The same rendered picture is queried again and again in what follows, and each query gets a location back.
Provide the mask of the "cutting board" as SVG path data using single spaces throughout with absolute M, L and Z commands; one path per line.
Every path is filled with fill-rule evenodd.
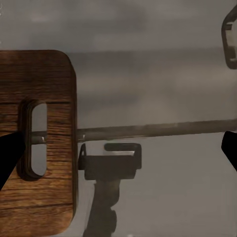
M 76 212 L 74 69 L 59 50 L 0 50 L 0 137 L 21 131 L 25 110 L 43 100 L 46 171 L 24 169 L 22 154 L 0 190 L 0 237 L 43 237 L 64 232 Z

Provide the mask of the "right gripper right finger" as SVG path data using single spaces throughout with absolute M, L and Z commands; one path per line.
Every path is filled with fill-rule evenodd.
M 237 133 L 225 131 L 221 149 L 237 171 Z

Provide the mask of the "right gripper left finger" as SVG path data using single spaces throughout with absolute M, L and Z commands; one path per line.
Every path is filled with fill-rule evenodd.
M 26 144 L 21 131 L 0 137 L 0 190 L 25 150 Z

